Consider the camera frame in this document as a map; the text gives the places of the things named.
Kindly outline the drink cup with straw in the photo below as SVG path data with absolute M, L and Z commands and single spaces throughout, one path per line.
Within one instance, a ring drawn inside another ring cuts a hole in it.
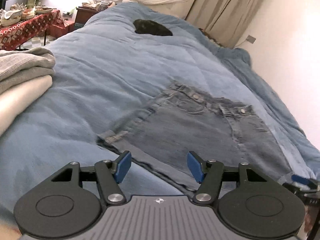
M 27 9 L 33 9 L 36 0 L 27 0 Z

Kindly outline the blue fleece blanket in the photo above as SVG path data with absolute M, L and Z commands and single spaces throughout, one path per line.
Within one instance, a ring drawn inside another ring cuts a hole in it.
M 135 33 L 152 20 L 172 36 Z M 171 83 L 251 105 L 274 135 L 292 174 L 319 178 L 319 150 L 276 92 L 251 68 L 247 51 L 218 47 L 180 18 L 124 3 L 47 46 L 55 56 L 53 85 L 1 136 L 1 219 L 13 222 L 17 200 L 67 163 L 91 166 L 117 153 L 98 135 L 140 109 Z M 121 184 L 132 194 L 183 192 L 133 162 Z

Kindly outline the wall power outlet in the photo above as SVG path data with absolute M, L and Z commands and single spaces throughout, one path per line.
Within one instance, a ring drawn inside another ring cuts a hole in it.
M 256 41 L 256 38 L 251 35 L 248 35 L 246 41 L 253 44 Z

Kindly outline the cream folded garment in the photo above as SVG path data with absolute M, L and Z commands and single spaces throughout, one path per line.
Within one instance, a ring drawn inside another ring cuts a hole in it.
M 45 75 L 11 87 L 1 94 L 1 135 L 19 114 L 52 86 L 52 83 L 52 77 Z

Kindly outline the beige drape curtain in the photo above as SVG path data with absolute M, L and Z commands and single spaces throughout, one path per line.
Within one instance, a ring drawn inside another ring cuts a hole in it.
M 233 48 L 264 0 L 195 0 L 186 21 Z

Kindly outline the blue denim shorts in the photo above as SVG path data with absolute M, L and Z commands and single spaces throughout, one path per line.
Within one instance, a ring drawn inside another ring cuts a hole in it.
M 117 154 L 130 151 L 135 163 L 187 195 L 198 188 L 187 166 L 190 151 L 226 166 L 250 163 L 274 180 L 291 172 L 251 105 L 178 82 L 115 122 L 97 143 Z

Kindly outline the grey folded sweater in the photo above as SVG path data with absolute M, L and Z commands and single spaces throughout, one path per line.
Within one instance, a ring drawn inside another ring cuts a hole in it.
M 37 77 L 54 75 L 55 56 L 47 48 L 1 50 L 1 93 Z

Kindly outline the black cat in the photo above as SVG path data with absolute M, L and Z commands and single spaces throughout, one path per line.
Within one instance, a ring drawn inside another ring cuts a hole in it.
M 133 22 L 135 26 L 135 33 L 137 34 L 150 34 L 153 36 L 172 36 L 173 33 L 165 26 L 152 21 L 137 19 Z

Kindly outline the red patterned tablecloth table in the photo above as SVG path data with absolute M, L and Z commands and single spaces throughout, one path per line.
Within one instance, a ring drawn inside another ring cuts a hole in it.
M 64 27 L 61 12 L 57 9 L 37 15 L 29 20 L 1 28 L 1 50 L 15 50 L 52 25 Z

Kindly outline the dark wooden nightstand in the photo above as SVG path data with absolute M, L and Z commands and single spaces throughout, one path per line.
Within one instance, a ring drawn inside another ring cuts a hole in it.
M 75 27 L 82 28 L 86 22 L 99 11 L 87 7 L 76 8 Z

